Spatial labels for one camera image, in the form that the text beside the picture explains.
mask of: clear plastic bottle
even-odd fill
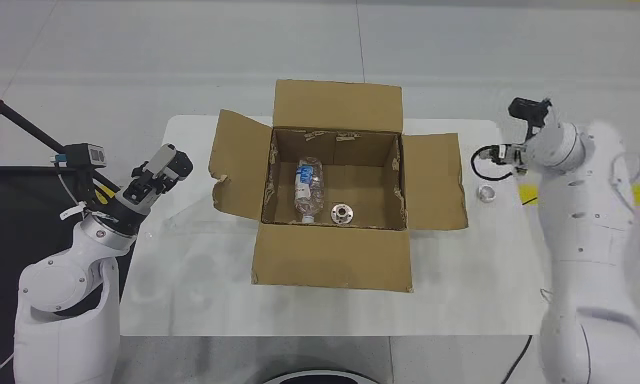
[[[316,158],[302,158],[296,170],[295,206],[303,223],[313,223],[324,206],[322,163]]]

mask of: white table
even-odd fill
[[[270,123],[271,118],[255,118]],[[193,173],[141,227],[122,298],[123,335],[534,334],[546,303],[543,255],[534,246],[514,179],[480,202],[469,158],[501,143],[495,123],[405,120],[405,133],[458,132],[469,228],[412,231],[414,293],[251,284],[257,223],[212,206],[207,171],[216,116],[176,116],[164,136]],[[487,174],[504,171],[481,162]]]

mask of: metal nut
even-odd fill
[[[336,224],[349,224],[353,220],[351,206],[339,203],[331,209],[331,220]]]

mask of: cardboard box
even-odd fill
[[[254,284],[411,292],[408,229],[467,227],[458,135],[402,135],[402,89],[279,80],[273,128],[222,110],[209,171],[214,207],[260,222]],[[298,159],[323,164],[314,224],[294,207]],[[346,203],[348,226],[331,221]]]

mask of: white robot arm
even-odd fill
[[[18,384],[108,384],[120,344],[119,282],[115,257],[136,239],[158,197],[184,180],[193,165],[163,145],[134,170],[103,214],[88,214],[73,230],[71,248],[28,266],[20,276],[14,376]],[[68,309],[103,284],[99,305],[80,316]]]
[[[635,211],[622,141],[602,122],[578,128],[558,121],[549,100],[516,98],[509,111],[529,123],[526,142],[478,156],[543,175],[538,213],[553,287],[540,331],[545,377],[552,384],[638,383],[639,320],[623,272]]]

